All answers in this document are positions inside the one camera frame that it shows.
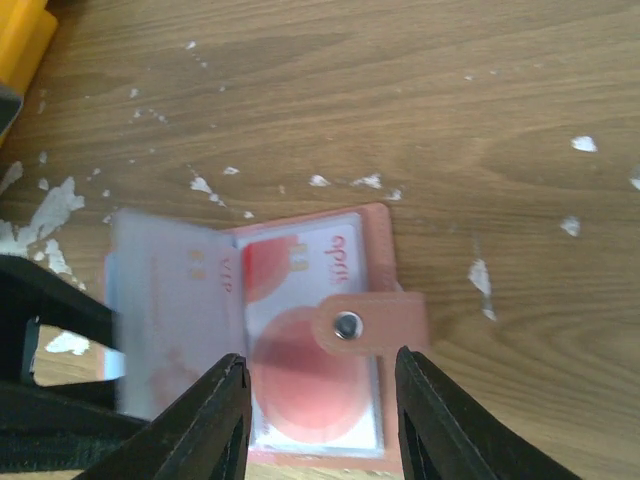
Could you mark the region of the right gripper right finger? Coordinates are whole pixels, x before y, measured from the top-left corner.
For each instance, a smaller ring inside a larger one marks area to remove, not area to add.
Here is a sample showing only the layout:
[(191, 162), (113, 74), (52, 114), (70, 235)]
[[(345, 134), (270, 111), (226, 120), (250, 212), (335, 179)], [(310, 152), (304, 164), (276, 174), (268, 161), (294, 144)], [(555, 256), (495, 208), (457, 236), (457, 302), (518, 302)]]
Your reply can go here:
[(506, 427), (423, 354), (395, 364), (399, 446), (406, 479), (576, 479)]

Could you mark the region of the yellow bin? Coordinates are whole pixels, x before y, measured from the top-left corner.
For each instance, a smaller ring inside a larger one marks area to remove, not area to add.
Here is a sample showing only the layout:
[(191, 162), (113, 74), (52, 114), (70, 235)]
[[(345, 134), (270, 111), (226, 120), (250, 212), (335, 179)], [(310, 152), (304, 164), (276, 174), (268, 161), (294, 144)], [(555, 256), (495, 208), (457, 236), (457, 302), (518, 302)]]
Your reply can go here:
[(1, 142), (58, 27), (46, 0), (1, 2)]

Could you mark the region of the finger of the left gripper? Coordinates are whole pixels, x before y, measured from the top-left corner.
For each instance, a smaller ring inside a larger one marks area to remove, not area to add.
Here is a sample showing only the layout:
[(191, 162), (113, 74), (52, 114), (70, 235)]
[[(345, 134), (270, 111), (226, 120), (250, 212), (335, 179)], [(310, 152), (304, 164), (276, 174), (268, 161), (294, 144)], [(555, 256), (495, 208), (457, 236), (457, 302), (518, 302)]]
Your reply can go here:
[(120, 414), (95, 369), (113, 312), (26, 258), (1, 257), (1, 470), (84, 470), (146, 421)]

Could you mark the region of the pale pink card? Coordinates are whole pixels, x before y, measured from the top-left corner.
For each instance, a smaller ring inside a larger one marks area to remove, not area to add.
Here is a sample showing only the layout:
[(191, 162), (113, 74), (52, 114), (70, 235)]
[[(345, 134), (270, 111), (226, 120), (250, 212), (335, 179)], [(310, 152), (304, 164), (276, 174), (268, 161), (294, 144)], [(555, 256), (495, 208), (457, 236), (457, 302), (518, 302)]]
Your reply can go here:
[(119, 406), (152, 420), (228, 353), (246, 351), (233, 235), (139, 212), (114, 226)]

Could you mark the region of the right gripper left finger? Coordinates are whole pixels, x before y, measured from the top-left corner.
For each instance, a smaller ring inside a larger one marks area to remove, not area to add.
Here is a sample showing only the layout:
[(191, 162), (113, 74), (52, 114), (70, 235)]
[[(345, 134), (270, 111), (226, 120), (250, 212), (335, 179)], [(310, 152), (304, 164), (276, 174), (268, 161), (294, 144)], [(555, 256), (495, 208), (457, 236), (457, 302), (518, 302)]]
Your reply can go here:
[(250, 375), (227, 354), (155, 420), (79, 479), (243, 479), (251, 432)]

